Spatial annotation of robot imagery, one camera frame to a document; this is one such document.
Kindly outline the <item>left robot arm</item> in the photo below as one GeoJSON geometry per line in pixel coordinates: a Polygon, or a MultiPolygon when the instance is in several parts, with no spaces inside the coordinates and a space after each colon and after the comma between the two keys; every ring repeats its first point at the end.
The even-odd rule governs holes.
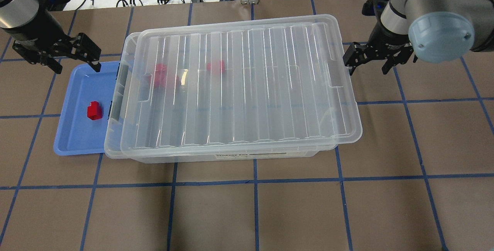
{"type": "Polygon", "coordinates": [[[101,70],[101,48],[85,33],[69,36],[48,11],[49,0],[1,0],[1,29],[14,38],[13,49],[30,64],[60,74],[58,57],[87,63],[101,70]]]}

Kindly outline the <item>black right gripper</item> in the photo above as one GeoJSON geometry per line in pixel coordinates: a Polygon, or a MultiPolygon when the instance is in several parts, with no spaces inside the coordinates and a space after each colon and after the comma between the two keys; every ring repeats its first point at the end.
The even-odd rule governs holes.
{"type": "Polygon", "coordinates": [[[357,67],[370,61],[384,60],[382,73],[386,75],[394,66],[407,63],[413,54],[414,48],[407,35],[375,31],[365,44],[352,42],[343,55],[343,62],[352,76],[357,67]]]}

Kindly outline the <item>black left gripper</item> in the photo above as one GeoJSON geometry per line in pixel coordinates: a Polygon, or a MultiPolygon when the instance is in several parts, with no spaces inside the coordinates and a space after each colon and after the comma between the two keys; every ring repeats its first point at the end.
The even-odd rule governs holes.
{"type": "Polygon", "coordinates": [[[85,33],[78,33],[74,37],[64,35],[49,41],[42,41],[41,39],[15,40],[12,49],[25,61],[47,66],[57,75],[63,70],[63,66],[55,60],[58,57],[83,61],[96,73],[101,71],[101,48],[85,33]]]}

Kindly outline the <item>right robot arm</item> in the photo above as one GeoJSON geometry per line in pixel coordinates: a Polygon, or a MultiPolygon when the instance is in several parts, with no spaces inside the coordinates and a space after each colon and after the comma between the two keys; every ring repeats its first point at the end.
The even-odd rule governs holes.
{"type": "Polygon", "coordinates": [[[376,25],[366,44],[353,42],[345,52],[350,75],[375,60],[384,61],[386,75],[410,58],[441,63],[494,48],[493,0],[367,0],[362,14],[376,25]]]}

